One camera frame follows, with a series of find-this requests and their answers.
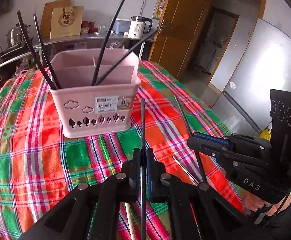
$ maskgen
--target glass cup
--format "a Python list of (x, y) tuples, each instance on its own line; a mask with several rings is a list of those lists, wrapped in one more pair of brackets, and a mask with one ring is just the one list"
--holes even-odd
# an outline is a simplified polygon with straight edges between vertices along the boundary
[(106, 29), (106, 25), (104, 23), (99, 23), (99, 29), (98, 32), (99, 33), (106, 33), (107, 29)]

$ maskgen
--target brown paper bag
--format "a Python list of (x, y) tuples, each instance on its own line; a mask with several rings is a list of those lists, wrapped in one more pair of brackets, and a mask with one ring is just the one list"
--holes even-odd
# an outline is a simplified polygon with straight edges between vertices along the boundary
[(51, 19), (51, 39), (81, 34), (84, 6), (54, 8)]
[(50, 38), (53, 9), (67, 6), (71, 6), (71, 0), (58, 0), (54, 2), (48, 2), (45, 4), (40, 25), (40, 32), (42, 38), (47, 37)]

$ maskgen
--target floor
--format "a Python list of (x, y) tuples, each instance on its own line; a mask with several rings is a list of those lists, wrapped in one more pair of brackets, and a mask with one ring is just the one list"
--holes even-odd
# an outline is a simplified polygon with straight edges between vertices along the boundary
[(201, 71), (200, 68), (194, 67), (192, 70), (185, 70), (180, 82), (184, 84), (196, 97), (204, 104), (212, 107), (217, 101), (219, 95), (208, 87), (207, 80), (209, 75)]

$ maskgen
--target cloud cutout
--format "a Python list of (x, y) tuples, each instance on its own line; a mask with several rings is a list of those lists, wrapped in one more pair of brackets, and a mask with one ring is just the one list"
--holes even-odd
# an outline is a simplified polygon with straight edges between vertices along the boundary
[(82, 112), (84, 113), (92, 113), (94, 109), (90, 106), (86, 106), (85, 108), (82, 109)]
[(64, 104), (64, 107), (65, 107), (66, 109), (75, 109), (75, 108), (77, 108), (77, 107), (79, 107), (79, 106), (80, 106), (79, 102), (77, 102), (77, 101), (73, 101), (73, 100), (69, 100), (68, 102), (66, 102), (66, 103)]

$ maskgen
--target white kettle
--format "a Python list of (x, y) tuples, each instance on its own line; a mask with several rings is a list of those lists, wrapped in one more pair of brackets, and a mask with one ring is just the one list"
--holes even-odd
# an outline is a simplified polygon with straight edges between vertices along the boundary
[[(149, 33), (152, 27), (152, 20), (141, 16), (131, 17), (132, 22), (129, 30), (130, 38), (142, 38), (143, 34)], [(145, 32), (146, 22), (149, 22), (149, 29)]]

